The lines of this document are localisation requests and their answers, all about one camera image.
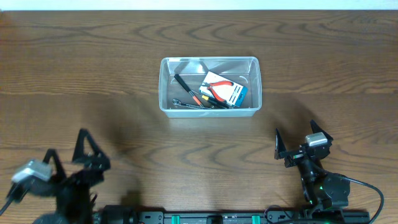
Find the clear plastic container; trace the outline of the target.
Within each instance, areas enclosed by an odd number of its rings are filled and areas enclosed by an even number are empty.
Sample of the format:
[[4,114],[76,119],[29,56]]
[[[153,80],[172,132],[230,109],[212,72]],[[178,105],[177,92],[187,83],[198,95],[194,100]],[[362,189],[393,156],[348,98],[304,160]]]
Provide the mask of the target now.
[[[208,72],[248,88],[240,107],[214,108],[196,94],[204,107],[210,110],[195,110],[172,103],[173,99],[178,99],[183,103],[199,106],[174,79],[175,74],[179,74],[192,91],[200,93],[199,87]],[[261,109],[261,106],[261,70],[256,57],[167,57],[160,63],[159,107],[169,118],[249,117]]]

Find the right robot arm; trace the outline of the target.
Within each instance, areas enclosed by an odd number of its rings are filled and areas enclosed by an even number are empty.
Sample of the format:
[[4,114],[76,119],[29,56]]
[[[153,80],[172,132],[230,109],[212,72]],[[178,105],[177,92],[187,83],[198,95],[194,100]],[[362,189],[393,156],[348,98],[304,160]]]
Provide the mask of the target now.
[[284,160],[286,168],[297,167],[300,172],[303,194],[306,201],[323,210],[348,206],[350,183],[329,174],[321,160],[330,154],[333,138],[314,121],[310,121],[312,134],[295,150],[287,150],[279,130],[275,131],[274,158]]

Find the small silver wrench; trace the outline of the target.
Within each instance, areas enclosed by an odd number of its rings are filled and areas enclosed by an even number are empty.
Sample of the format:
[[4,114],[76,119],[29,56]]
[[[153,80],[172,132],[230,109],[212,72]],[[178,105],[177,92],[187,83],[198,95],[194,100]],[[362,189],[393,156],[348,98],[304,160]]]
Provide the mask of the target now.
[[190,109],[195,109],[195,110],[210,110],[210,108],[204,107],[204,106],[196,106],[196,105],[191,105],[187,103],[183,103],[178,99],[173,99],[172,103],[177,106],[182,106]]

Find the red handled pliers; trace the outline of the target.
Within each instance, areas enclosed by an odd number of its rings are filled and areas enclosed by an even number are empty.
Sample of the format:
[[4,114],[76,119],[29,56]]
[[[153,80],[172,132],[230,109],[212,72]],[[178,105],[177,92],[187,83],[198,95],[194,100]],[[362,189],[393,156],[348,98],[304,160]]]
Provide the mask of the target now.
[[228,99],[227,94],[231,92],[234,83],[231,81],[223,80],[215,83],[203,82],[201,86],[206,87],[206,89],[210,91],[210,93],[216,100],[222,103],[226,103]]

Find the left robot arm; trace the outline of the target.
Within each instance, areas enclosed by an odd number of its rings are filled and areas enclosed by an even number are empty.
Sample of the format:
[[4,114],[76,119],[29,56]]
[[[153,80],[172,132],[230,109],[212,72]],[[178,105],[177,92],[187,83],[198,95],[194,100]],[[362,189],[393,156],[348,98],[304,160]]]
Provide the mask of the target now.
[[55,173],[46,182],[32,184],[29,192],[42,197],[55,197],[56,210],[37,218],[34,223],[92,223],[94,199],[90,189],[104,181],[104,172],[111,168],[108,156],[95,143],[87,129],[79,130],[72,162],[83,164],[82,170],[66,175],[56,150],[49,149],[42,162],[53,160]]

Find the white and blue box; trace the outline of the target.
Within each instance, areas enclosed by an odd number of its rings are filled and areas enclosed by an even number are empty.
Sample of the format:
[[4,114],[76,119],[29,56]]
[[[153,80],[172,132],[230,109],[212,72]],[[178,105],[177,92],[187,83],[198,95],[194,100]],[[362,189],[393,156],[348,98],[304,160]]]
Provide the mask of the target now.
[[[223,81],[223,80],[231,81],[231,80],[229,80],[225,77],[222,77],[220,75],[217,75],[213,72],[208,72],[206,74],[206,77],[202,81],[202,83],[203,82],[215,83],[215,82],[219,82],[219,81]],[[248,88],[241,84],[238,84],[236,82],[233,82],[233,83],[234,83],[234,86],[232,87],[231,92],[229,94],[227,94],[228,99],[226,101],[226,104],[228,106],[232,106],[232,107],[235,107],[235,106],[240,107],[244,101],[244,98],[245,98],[247,92],[248,92]],[[199,92],[204,95],[213,97],[213,95],[210,93],[210,91],[207,90],[206,87],[204,87],[204,86],[200,85]]]

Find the black and yellow screwdriver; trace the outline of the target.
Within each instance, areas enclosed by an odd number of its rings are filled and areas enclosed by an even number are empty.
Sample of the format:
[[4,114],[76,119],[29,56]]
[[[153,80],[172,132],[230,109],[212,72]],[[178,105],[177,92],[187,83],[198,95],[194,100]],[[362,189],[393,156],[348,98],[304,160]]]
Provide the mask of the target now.
[[219,109],[229,109],[229,106],[226,103],[220,102],[213,97],[203,95],[201,93],[198,93],[196,91],[193,91],[196,95],[200,96],[203,98],[205,101],[213,105],[214,108],[219,108]]

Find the small hammer black handle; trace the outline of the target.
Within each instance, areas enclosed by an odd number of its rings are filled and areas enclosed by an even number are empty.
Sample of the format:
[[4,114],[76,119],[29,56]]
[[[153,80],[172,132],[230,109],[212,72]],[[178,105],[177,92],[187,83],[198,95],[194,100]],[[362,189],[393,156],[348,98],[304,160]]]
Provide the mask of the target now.
[[184,82],[184,80],[181,78],[181,76],[179,74],[175,74],[174,75],[174,79],[176,79],[176,81],[182,86],[182,88],[191,95],[191,97],[194,99],[194,101],[201,106],[202,108],[204,108],[204,105],[202,104],[202,102],[198,99],[198,97],[194,94],[194,92],[189,88],[189,86]]

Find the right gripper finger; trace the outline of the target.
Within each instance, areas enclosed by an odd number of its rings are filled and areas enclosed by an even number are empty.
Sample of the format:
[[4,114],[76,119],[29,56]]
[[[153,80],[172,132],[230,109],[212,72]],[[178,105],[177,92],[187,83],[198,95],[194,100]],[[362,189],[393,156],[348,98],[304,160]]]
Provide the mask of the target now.
[[311,119],[310,120],[310,126],[312,129],[313,134],[316,133],[323,133],[325,135],[325,137],[327,138],[327,140],[333,140],[333,138],[326,132],[324,131],[316,122],[315,120]]
[[285,153],[286,147],[285,144],[283,142],[283,139],[280,135],[279,130],[276,128],[275,129],[275,153]]

